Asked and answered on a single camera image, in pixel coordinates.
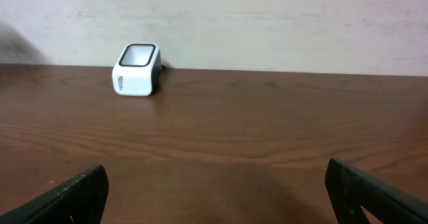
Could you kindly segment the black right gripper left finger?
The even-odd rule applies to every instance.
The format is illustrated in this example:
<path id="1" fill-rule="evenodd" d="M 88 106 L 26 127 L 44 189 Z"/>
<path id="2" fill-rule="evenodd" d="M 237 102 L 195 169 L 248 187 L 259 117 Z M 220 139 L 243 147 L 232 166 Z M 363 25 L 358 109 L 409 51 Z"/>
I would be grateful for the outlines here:
<path id="1" fill-rule="evenodd" d="M 101 223 L 109 191 L 102 165 L 1 215 L 2 223 Z"/>

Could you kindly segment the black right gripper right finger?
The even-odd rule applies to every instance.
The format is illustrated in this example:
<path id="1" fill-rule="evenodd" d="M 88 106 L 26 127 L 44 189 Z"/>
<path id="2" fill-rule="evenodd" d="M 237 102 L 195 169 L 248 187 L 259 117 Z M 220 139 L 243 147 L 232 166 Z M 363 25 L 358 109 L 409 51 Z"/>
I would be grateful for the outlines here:
<path id="1" fill-rule="evenodd" d="M 382 223 L 426 223 L 427 203 L 332 158 L 325 185 L 339 223 L 368 223 L 367 210 Z"/>

